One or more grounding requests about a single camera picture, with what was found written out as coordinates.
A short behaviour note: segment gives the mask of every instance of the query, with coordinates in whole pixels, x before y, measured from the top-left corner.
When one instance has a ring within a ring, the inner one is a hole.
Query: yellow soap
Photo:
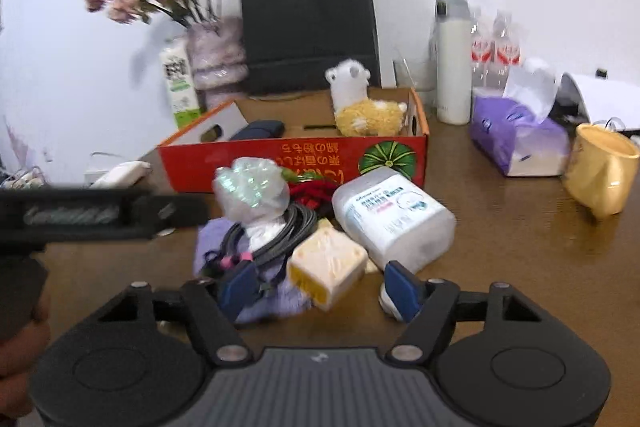
[[[293,251],[287,276],[328,310],[364,274],[367,259],[367,251],[345,233],[321,227]]]

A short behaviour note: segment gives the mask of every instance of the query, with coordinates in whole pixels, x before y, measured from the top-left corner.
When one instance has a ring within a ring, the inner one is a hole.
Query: yellow mug
[[[604,127],[583,123],[576,133],[564,187],[598,219],[621,212],[638,172],[640,150]]]

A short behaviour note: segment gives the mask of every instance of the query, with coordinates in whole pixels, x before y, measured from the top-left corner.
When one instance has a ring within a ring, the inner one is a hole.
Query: water bottle
[[[509,76],[509,67],[520,63],[520,44],[511,25],[511,14],[498,10],[494,21],[494,44],[492,61],[489,64],[486,86],[504,89]]]
[[[491,60],[492,42],[482,24],[482,9],[471,9],[471,85],[484,87],[488,63]]]

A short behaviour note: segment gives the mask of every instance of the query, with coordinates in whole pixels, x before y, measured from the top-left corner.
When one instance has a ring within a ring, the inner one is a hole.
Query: label
[[[512,44],[496,46],[495,61],[505,66],[514,66],[520,63],[520,47]]]
[[[200,116],[200,105],[184,42],[178,42],[174,47],[164,50],[160,59],[174,118],[180,128]]]
[[[491,41],[480,36],[471,43],[471,60],[474,62],[489,62],[491,60]]]
[[[399,236],[442,209],[444,206],[417,185],[402,174],[395,174],[351,198],[346,214],[380,251],[384,251]]]

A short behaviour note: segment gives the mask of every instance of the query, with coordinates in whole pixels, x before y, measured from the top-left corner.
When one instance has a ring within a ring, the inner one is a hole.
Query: purple tissue box
[[[570,151],[560,125],[510,98],[475,95],[470,134],[505,176],[558,176]]]

